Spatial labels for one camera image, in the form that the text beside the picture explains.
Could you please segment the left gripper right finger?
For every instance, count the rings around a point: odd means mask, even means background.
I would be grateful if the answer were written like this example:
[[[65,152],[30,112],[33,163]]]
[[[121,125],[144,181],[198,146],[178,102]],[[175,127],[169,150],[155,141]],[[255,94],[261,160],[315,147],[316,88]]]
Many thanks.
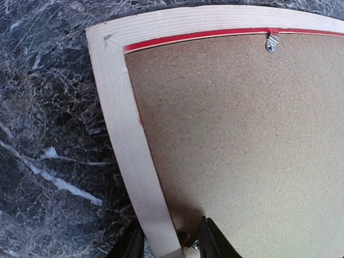
[[[242,258],[211,218],[202,216],[199,225],[201,258]]]

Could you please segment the metal frame turn clip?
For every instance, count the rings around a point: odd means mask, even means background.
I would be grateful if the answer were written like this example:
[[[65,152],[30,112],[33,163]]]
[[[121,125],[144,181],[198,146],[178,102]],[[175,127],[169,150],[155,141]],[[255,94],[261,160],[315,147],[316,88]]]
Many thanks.
[[[177,237],[182,247],[199,250],[199,240],[195,236],[184,231],[178,231]]]

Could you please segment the red wooden picture frame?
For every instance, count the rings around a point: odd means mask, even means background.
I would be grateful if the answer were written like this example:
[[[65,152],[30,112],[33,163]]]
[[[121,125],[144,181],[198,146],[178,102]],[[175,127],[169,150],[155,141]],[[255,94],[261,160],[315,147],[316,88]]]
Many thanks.
[[[99,100],[111,144],[138,221],[156,257],[182,257],[151,157],[125,54],[168,43],[265,33],[343,36],[343,21],[251,5],[204,5],[141,13],[86,30]]]

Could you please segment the brown frame backing board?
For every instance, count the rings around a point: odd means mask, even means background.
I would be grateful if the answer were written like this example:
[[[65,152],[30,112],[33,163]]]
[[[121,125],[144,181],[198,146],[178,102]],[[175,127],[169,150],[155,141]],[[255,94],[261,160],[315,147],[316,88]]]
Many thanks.
[[[126,56],[178,229],[242,257],[343,257],[343,39],[208,38]]]

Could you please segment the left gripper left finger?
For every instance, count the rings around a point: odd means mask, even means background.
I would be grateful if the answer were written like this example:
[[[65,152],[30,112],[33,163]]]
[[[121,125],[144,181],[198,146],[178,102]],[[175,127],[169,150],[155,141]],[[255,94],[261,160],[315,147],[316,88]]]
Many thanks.
[[[143,258],[143,256],[144,233],[138,220],[133,220],[110,250],[107,258]]]

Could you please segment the metal top turn clip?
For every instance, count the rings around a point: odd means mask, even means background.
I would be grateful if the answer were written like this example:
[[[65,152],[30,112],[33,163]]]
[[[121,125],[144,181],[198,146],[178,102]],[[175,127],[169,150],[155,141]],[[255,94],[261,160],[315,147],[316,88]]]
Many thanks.
[[[274,53],[279,44],[280,35],[278,32],[270,32],[266,41],[266,49],[269,53]]]

